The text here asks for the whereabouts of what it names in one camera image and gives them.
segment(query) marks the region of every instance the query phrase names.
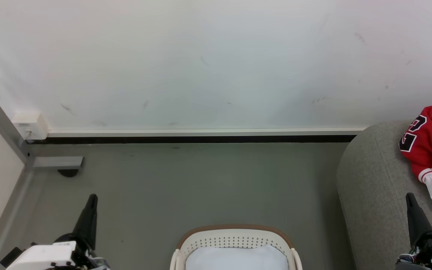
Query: black caster wheel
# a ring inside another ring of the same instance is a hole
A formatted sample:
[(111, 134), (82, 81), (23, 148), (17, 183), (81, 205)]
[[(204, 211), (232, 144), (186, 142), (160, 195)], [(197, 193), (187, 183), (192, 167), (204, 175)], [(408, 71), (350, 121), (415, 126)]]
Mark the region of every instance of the black caster wheel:
[(74, 177), (78, 174), (79, 169), (59, 169), (58, 173), (65, 177)]

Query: white plastic basket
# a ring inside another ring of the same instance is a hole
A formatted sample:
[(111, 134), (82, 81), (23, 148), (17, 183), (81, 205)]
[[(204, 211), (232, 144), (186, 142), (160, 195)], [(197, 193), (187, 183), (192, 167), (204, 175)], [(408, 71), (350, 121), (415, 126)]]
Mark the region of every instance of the white plastic basket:
[(192, 229), (173, 253), (169, 270), (185, 270), (186, 260), (198, 248), (257, 248), (271, 245), (288, 259), (289, 270), (302, 270), (300, 256), (283, 232), (258, 225), (216, 225)]

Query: gray fabric upholstery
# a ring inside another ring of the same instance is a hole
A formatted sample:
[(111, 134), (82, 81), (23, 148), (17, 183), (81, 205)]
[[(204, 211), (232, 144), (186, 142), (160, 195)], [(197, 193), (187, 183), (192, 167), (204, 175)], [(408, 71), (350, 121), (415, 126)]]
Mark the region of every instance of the gray fabric upholstery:
[(432, 224), (432, 201), (398, 142), (411, 121), (373, 125), (349, 144), (337, 186), (358, 270), (393, 270), (410, 249), (407, 192), (415, 194)]

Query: electrical outlet box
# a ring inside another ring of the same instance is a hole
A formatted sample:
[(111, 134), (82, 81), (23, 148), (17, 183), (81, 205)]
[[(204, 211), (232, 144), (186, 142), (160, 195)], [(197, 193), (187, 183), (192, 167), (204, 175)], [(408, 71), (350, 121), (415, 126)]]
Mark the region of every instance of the electrical outlet box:
[(44, 140), (49, 128), (38, 111), (19, 111), (12, 118), (12, 123), (25, 140)]

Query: basket handle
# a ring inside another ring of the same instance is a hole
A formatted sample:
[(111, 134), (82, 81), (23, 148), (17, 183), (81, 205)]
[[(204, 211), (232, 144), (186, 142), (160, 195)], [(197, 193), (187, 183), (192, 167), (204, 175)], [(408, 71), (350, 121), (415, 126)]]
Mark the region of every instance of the basket handle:
[(173, 253), (173, 257), (171, 257), (171, 263), (169, 265), (169, 270), (175, 270), (176, 269), (176, 257), (178, 256), (178, 253), (180, 252), (179, 249), (176, 249)]
[(301, 265), (301, 259), (297, 251), (294, 248), (292, 248), (291, 251), (293, 252), (294, 260), (296, 261), (296, 269), (303, 270), (303, 266)]

